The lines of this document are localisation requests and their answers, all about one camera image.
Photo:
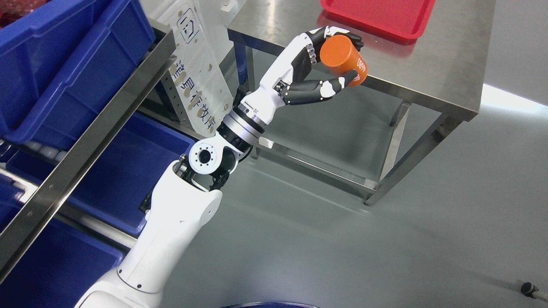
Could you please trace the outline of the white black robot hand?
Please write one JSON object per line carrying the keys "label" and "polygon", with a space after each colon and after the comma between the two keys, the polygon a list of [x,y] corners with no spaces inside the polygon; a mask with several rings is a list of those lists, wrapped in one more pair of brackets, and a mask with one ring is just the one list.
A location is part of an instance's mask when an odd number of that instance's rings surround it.
{"label": "white black robot hand", "polygon": [[320,49],[331,37],[349,39],[350,46],[356,51],[364,46],[360,36],[337,26],[325,26],[297,35],[274,60],[261,78],[259,87],[246,95],[230,115],[264,129],[281,107],[327,101],[347,88],[357,77],[353,69],[330,80],[305,80],[313,65],[321,62]]}

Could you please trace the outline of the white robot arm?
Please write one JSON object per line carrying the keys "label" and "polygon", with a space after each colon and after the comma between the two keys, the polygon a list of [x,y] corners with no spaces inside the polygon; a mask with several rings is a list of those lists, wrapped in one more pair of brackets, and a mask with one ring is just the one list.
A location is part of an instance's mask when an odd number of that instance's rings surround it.
{"label": "white robot arm", "polygon": [[173,161],[151,195],[146,224],[118,267],[78,300],[77,308],[158,308],[182,254],[219,208],[220,188],[239,156],[263,134],[266,122],[249,110],[231,110],[211,138]]}

